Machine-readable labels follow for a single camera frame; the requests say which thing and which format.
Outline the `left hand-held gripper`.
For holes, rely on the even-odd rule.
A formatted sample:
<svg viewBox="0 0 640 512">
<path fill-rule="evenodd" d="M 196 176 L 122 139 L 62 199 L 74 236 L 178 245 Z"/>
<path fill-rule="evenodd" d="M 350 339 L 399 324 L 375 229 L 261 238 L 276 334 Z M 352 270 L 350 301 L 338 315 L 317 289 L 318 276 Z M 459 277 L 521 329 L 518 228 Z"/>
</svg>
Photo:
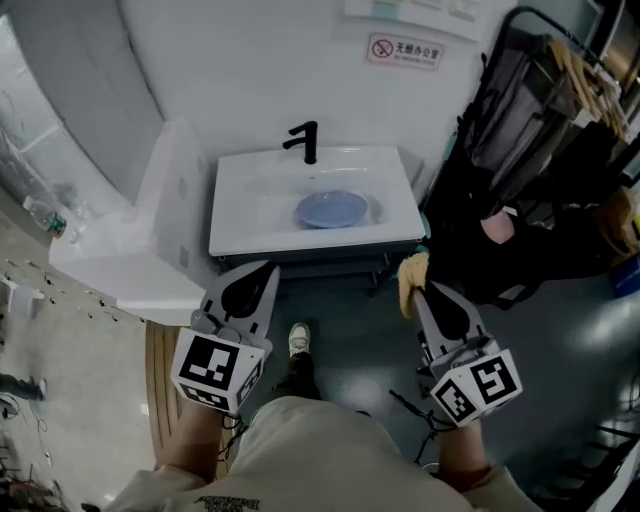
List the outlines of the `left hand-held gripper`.
<svg viewBox="0 0 640 512">
<path fill-rule="evenodd" d="M 181 328 L 171 381 L 186 400 L 237 413 L 264 373 L 280 267 L 241 265 L 219 276 Z"/>
</svg>

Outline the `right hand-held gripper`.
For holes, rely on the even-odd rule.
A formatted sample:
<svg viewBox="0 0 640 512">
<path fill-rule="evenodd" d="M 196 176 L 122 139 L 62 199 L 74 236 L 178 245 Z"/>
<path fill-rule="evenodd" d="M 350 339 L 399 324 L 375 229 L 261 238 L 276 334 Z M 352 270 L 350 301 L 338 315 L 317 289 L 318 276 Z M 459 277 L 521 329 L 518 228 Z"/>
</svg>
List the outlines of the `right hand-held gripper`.
<svg viewBox="0 0 640 512">
<path fill-rule="evenodd" d="M 488 415 L 523 391 L 511 352 L 485 328 L 475 305 L 428 281 L 412 293 L 423 351 L 420 383 L 457 427 Z"/>
</svg>

